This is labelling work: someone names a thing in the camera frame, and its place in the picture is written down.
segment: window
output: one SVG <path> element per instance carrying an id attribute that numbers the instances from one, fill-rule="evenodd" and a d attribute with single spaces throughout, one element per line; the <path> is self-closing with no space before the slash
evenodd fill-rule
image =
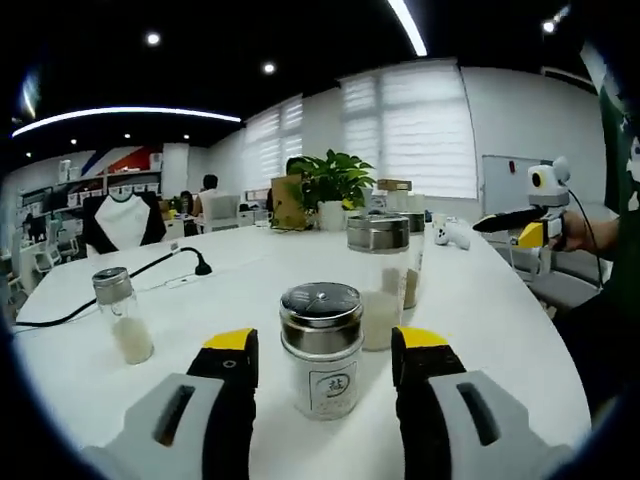
<path id="1" fill-rule="evenodd" d="M 395 67 L 347 79 L 343 91 L 346 151 L 374 165 L 377 177 L 411 180 L 429 196 L 477 198 L 471 117 L 455 65 Z"/>
<path id="2" fill-rule="evenodd" d="M 270 108 L 247 122 L 243 150 L 244 190 L 271 186 L 290 157 L 302 155 L 302 97 Z"/>

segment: white game controller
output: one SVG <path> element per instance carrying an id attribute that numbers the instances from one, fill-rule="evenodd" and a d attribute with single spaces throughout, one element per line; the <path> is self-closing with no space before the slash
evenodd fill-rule
<path id="1" fill-rule="evenodd" d="M 469 239 L 451 225 L 441 225 L 439 227 L 434 225 L 433 235 L 436 245 L 447 245 L 451 242 L 463 250 L 469 250 L 471 246 Z"/>

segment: person's hand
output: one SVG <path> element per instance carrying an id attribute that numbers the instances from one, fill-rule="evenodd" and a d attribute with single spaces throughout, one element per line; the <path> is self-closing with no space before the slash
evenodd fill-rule
<path id="1" fill-rule="evenodd" d="M 573 252 L 585 248 L 587 243 L 587 225 L 582 216 L 576 212 L 567 210 L 564 215 L 564 235 L 567 244 L 562 249 L 564 252 Z M 560 242 L 561 237 L 553 237 L 549 240 L 549 248 L 555 250 L 555 246 Z"/>

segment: black ceiling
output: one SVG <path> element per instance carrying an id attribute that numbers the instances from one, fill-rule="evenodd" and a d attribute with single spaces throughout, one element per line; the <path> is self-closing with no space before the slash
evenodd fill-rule
<path id="1" fill-rule="evenodd" d="M 538 72 L 551 65 L 586 75 L 577 35 L 543 39 L 555 0 L 406 0 L 429 58 Z M 22 2 L 4 12 L 11 45 L 10 88 L 0 120 L 5 168 L 72 150 L 184 141 L 209 146 L 240 127 L 219 120 L 154 115 L 82 118 L 6 140 L 11 117 L 28 123 L 17 99 L 29 72 L 39 81 L 37 119 L 122 105 L 213 111 L 243 120 L 292 95 L 311 95 L 336 79 L 415 59 L 386 0 L 180 2 L 83 0 Z M 570 29 L 570 19 L 563 27 Z M 157 31 L 150 48 L 145 33 Z M 264 75 L 272 61 L 277 71 Z M 124 133 L 130 133 L 129 140 Z M 78 143 L 71 145 L 70 139 Z M 25 152 L 32 152 L 31 158 Z"/>

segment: silver jar lid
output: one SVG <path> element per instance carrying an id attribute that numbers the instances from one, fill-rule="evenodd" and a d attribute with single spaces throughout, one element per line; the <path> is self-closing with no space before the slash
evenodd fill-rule
<path id="1" fill-rule="evenodd" d="M 424 232 L 424 212 L 398 212 L 409 220 L 409 233 Z"/>
<path id="2" fill-rule="evenodd" d="M 309 354 L 333 354 L 360 341 L 360 293 L 340 283 L 306 283 L 280 298 L 282 341 Z"/>
<path id="3" fill-rule="evenodd" d="M 350 217 L 347 243 L 351 250 L 359 252 L 404 251 L 409 248 L 409 220 L 395 213 Z"/>
<path id="4" fill-rule="evenodd" d="M 100 305 L 120 302 L 133 294 L 129 272 L 124 267 L 100 270 L 91 280 Z"/>

